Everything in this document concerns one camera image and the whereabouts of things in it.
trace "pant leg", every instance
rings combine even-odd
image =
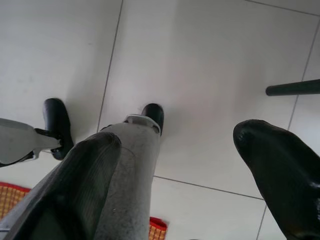
[[[159,153],[159,126],[148,117],[130,116],[103,131],[122,144],[95,240],[147,240],[151,186]]]

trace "gray trousers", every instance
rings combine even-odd
[[[159,153],[160,128],[149,117],[129,115],[124,122],[110,125],[101,132],[115,134],[121,141],[121,151],[94,239],[147,240],[151,186]],[[6,238],[8,231],[55,171],[53,169],[2,219],[0,240]]]

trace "black metal pole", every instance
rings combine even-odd
[[[268,86],[268,96],[320,94],[320,79]]]

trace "black leather shoe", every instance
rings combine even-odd
[[[49,98],[43,104],[45,130],[61,139],[61,147],[52,149],[52,155],[57,160],[63,160],[74,146],[70,133],[70,120],[64,103],[58,98]]]
[[[165,118],[165,114],[164,114],[164,110],[162,109],[162,107],[156,103],[150,103],[147,106],[144,107],[144,109],[142,110],[141,115],[143,116],[147,116],[149,118],[151,118],[153,121],[155,121],[161,130],[161,135],[163,132],[163,128],[164,128],[164,118]]]

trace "orange mat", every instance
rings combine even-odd
[[[20,202],[31,189],[0,182],[0,220]],[[149,240],[164,240],[168,226],[161,219],[150,217]]]

